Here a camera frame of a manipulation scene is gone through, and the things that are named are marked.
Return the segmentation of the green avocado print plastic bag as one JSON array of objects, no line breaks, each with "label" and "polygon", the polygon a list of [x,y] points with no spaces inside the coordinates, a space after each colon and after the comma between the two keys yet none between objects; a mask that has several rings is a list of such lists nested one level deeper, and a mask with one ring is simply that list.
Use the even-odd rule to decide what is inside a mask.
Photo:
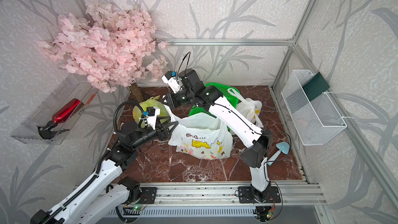
[{"label": "green avocado print plastic bag", "polygon": [[[160,96],[153,96],[150,97],[148,100],[145,100],[140,103],[141,108],[145,111],[148,112],[147,108],[150,110],[152,108],[158,108],[160,110],[160,114],[157,116],[157,121],[159,121],[161,124],[167,123],[170,121],[170,115],[167,112],[165,106],[159,101]],[[133,118],[135,122],[141,127],[144,128],[146,126],[145,120],[141,120],[142,117],[142,111],[135,106],[133,108]]]}]

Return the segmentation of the patterned white plastic bag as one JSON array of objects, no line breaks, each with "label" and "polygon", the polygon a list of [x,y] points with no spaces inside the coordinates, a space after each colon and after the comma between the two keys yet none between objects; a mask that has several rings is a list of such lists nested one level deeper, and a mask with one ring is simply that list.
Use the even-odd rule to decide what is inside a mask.
[{"label": "patterned white plastic bag", "polygon": [[228,93],[240,100],[236,106],[236,110],[239,113],[241,113],[251,123],[254,123],[257,127],[264,127],[259,117],[262,108],[261,101],[252,100],[251,98],[244,98],[237,90],[233,88],[229,88]]}]

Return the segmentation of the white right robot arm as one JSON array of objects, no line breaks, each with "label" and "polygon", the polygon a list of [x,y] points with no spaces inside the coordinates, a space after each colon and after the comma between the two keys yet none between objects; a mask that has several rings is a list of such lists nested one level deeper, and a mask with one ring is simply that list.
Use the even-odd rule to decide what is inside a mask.
[{"label": "white right robot arm", "polygon": [[213,85],[205,86],[191,68],[181,73],[168,71],[162,76],[162,81],[173,90],[163,97],[164,105],[172,110],[182,105],[196,105],[216,116],[237,134],[246,147],[241,158],[250,167],[253,198],[259,203],[265,202],[271,189],[266,168],[271,132],[247,120],[219,89]]}]

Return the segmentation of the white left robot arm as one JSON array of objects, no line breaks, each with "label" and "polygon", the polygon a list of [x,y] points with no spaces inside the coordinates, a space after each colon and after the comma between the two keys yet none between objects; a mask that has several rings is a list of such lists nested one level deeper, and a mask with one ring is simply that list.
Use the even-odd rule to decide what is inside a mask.
[{"label": "white left robot arm", "polygon": [[[135,121],[118,126],[118,115],[125,105],[135,105],[141,112],[143,128]],[[177,121],[162,123],[160,110],[147,108],[144,110],[135,101],[121,103],[114,113],[114,131],[117,139],[111,149],[99,159],[93,173],[65,199],[48,211],[38,211],[30,220],[32,224],[94,224],[113,208],[121,204],[139,202],[144,193],[140,183],[126,177],[117,185],[112,186],[114,179],[119,177],[138,157],[139,149],[155,139],[170,138]]]}]

